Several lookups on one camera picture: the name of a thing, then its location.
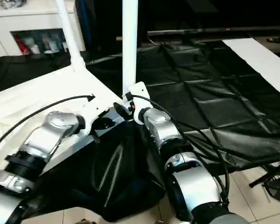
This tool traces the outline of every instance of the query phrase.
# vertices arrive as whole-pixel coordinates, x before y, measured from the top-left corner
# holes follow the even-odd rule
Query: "tiled floor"
[[[253,168],[230,175],[230,211],[244,217],[253,224],[280,224],[280,203],[267,195],[258,185],[251,189],[248,184],[265,172],[261,168]],[[25,220],[23,224],[74,224],[86,218],[97,224],[108,224],[99,215],[81,208],[54,212],[41,217]],[[160,201],[159,206],[133,217],[120,220],[119,224],[154,224],[156,220],[163,220],[168,224],[181,223],[174,218],[168,198]]]

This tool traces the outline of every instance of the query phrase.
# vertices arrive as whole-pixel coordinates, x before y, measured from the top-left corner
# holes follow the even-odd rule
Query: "robotic arm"
[[[144,83],[136,83],[129,91],[126,97],[133,100],[134,120],[145,125],[162,158],[167,175],[166,190],[176,217],[197,224],[247,224],[221,205],[216,182],[192,147],[182,147],[184,139],[170,116],[153,108],[149,101],[133,97],[140,95],[149,99]]]
[[[150,102],[133,97],[149,98],[144,83],[137,83],[129,90],[126,97],[134,106],[134,120],[147,128],[162,158],[166,190],[176,217],[197,224],[247,224],[242,217],[230,213],[220,204],[216,182],[197,159],[192,147],[182,147],[184,139],[169,115],[153,108]],[[97,111],[97,107],[90,108],[88,112]],[[92,116],[85,112],[83,115],[50,112],[18,152],[6,157],[9,163],[0,170],[0,224],[20,223],[26,209],[25,197],[34,188],[35,181],[62,140],[81,132],[89,134],[93,121],[106,109],[98,110]]]

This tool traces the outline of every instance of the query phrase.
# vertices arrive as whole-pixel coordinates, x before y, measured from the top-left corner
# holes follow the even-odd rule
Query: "black tripod leg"
[[[280,165],[277,166],[275,169],[273,169],[272,171],[266,173],[265,175],[263,175],[262,177],[258,178],[257,180],[253,181],[252,183],[249,184],[250,188],[255,187],[257,184],[266,182],[270,179],[272,179],[274,176],[276,176],[278,173],[280,173]]]

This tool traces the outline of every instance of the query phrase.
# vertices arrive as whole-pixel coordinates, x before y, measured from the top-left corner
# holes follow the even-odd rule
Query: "black leather mat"
[[[120,96],[121,56],[83,55],[88,70]],[[0,91],[68,64],[68,55],[0,58]],[[280,93],[222,42],[140,49],[137,81],[177,119],[203,130],[235,169],[280,160]]]

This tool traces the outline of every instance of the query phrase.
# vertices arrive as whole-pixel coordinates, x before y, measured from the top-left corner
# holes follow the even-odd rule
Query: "beige floor tile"
[[[52,212],[46,215],[26,219],[21,224],[62,224],[63,211]]]
[[[249,183],[265,174],[262,168],[253,168],[232,174],[257,220],[280,213],[280,202],[271,198],[261,185],[254,188]]]
[[[100,215],[94,213],[93,211],[85,209],[85,219],[96,222],[97,224],[107,224],[109,222],[105,221]]]
[[[220,176],[225,184],[225,177]],[[238,214],[239,216],[245,218],[248,222],[256,221],[255,216],[253,215],[251,209],[248,206],[245,198],[243,197],[242,193],[240,192],[237,184],[235,183],[232,175],[229,175],[230,180],[230,189],[229,189],[229,211]]]
[[[154,206],[150,210],[142,212],[136,216],[127,217],[118,221],[118,224],[155,224],[160,220],[160,212],[158,206]]]
[[[71,208],[64,210],[63,224],[74,224],[85,218],[86,210],[83,208]]]
[[[280,224],[280,214],[258,221],[259,224]]]

